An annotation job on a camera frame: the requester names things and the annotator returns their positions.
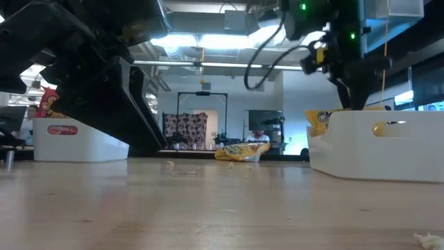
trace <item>debris on table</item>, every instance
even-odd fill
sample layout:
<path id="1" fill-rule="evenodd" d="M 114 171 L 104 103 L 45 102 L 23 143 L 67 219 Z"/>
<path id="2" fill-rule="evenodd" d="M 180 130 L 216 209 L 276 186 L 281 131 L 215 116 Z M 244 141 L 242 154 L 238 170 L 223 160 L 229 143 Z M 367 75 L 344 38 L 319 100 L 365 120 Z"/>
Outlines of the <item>debris on table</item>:
<path id="1" fill-rule="evenodd" d="M 199 234 L 199 233 L 203 233 L 203 232 L 205 232 L 206 230 L 210 229 L 210 227 L 211 227 L 211 225 L 204 226 L 204 227 L 198 229 L 198 230 L 196 231 L 196 233 L 197 233 L 197 234 Z"/>
<path id="2" fill-rule="evenodd" d="M 444 250 L 444 239 L 439 236 L 430 235 L 430 233 L 422 236 L 415 233 L 413 238 L 426 250 Z"/>

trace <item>metal pole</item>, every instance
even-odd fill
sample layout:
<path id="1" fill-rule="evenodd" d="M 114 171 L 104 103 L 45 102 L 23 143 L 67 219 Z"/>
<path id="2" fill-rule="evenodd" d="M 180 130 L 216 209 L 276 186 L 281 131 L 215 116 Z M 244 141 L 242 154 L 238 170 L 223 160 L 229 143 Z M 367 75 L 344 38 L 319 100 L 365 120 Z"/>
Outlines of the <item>metal pole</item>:
<path id="1" fill-rule="evenodd" d="M 12 167 L 14 167 L 14 155 L 14 150 L 6 152 L 6 169 L 8 170 L 8 174 L 11 173 Z"/>

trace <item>crumpled yellow bag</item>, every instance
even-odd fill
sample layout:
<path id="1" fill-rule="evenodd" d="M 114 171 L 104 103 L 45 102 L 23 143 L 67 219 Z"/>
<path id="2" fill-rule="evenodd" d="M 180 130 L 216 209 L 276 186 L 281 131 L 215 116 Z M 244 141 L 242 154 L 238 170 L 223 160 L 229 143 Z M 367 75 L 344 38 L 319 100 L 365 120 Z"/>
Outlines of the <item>crumpled yellow bag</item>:
<path id="1" fill-rule="evenodd" d="M 263 142 L 233 144 L 217 150 L 214 157 L 217 160 L 258 162 L 261 155 L 269 149 L 270 144 Z"/>
<path id="2" fill-rule="evenodd" d="M 324 135 L 328 131 L 328 122 L 330 115 L 335 112 L 349 111 L 350 109 L 334 109 L 334 110 L 306 110 L 308 122 L 311 124 L 310 136 Z M 379 107 L 365 107 L 364 110 L 384 110 Z M 373 127 L 373 133 L 376 136 L 384 134 L 385 122 L 377 122 Z"/>

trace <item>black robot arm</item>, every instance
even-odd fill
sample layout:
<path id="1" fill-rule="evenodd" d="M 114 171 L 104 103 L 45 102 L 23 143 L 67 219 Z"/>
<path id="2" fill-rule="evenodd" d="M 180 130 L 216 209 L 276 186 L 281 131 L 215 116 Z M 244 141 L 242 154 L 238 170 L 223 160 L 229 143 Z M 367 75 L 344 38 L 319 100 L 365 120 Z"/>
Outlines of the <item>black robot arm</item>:
<path id="1" fill-rule="evenodd" d="M 127 48 L 167 34 L 157 1 L 14 0 L 0 8 L 0 91 L 25 93 L 19 75 L 38 63 L 60 95 L 51 109 L 139 149 L 165 146 L 144 100 L 146 76 Z"/>

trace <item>patterned curtain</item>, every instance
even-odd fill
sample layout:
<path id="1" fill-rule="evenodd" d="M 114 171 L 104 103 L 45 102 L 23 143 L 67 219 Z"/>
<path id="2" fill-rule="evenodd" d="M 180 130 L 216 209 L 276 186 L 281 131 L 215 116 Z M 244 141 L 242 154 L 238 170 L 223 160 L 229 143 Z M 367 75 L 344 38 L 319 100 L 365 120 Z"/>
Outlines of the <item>patterned curtain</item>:
<path id="1" fill-rule="evenodd" d="M 164 134 L 171 137 L 175 132 L 187 138 L 188 143 L 182 145 L 182 149 L 193 149 L 193 144 L 197 149 L 205 149 L 205 133 L 207 131 L 208 116 L 205 113 L 197 115 L 164 115 Z"/>

